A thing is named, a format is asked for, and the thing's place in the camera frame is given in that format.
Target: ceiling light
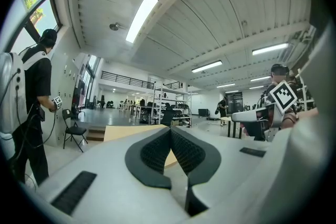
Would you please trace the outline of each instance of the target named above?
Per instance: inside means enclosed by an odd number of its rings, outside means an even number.
[[[257,81],[257,80],[263,80],[263,79],[269,79],[271,76],[263,77],[263,78],[258,78],[258,79],[251,79],[252,81]]]
[[[252,88],[250,88],[250,90],[252,90],[252,89],[258,89],[258,88],[262,88],[263,86],[258,86],[258,87],[252,87]]]
[[[126,36],[126,41],[133,43],[137,37],[143,23],[146,21],[148,15],[151,13],[152,9],[155,7],[159,0],[143,0],[137,14],[135,15],[133,22],[131,24],[130,30]]]
[[[222,64],[223,64],[222,61],[219,60],[219,61],[216,61],[216,62],[213,62],[213,63],[209,63],[209,64],[207,64],[205,66],[197,67],[197,68],[195,68],[195,69],[193,69],[191,71],[193,73],[196,73],[196,72],[200,72],[202,70],[205,70],[205,69],[208,69],[208,68],[211,68],[211,67],[220,66]]]
[[[235,84],[235,83],[232,83],[232,84],[227,84],[227,85],[217,86],[217,88],[229,87],[229,86],[234,86],[234,85],[236,85],[236,84]]]
[[[288,47],[288,43],[269,46],[269,47],[253,50],[252,55],[263,54],[265,52],[269,52],[269,51],[273,51],[273,50],[285,49],[287,47]]]

